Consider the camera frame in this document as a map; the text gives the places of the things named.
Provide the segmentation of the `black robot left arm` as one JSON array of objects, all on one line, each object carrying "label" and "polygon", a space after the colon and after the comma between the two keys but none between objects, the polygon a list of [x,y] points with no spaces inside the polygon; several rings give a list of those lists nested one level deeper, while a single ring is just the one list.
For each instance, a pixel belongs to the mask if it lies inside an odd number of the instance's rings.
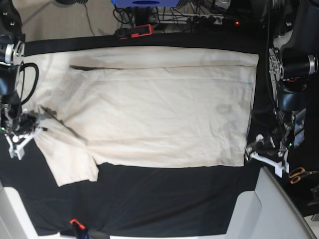
[{"label": "black robot left arm", "polygon": [[266,83],[277,125],[268,136],[257,135],[244,158],[271,163],[265,154],[286,160],[289,149],[304,140],[308,86],[319,70],[319,2],[302,0],[292,29],[267,47]]}]

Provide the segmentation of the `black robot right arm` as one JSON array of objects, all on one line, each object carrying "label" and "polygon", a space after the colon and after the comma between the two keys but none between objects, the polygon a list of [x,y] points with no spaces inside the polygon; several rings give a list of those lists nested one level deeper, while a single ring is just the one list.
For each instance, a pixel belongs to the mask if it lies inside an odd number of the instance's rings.
[{"label": "black robot right arm", "polygon": [[[11,0],[0,2],[0,129],[8,136],[28,135],[37,128],[35,113],[25,113],[22,106],[33,98],[39,80],[39,68],[35,63],[24,63],[24,53],[52,53],[49,41],[25,42],[19,12]],[[35,77],[26,97],[17,92],[20,74],[31,67]]]}]

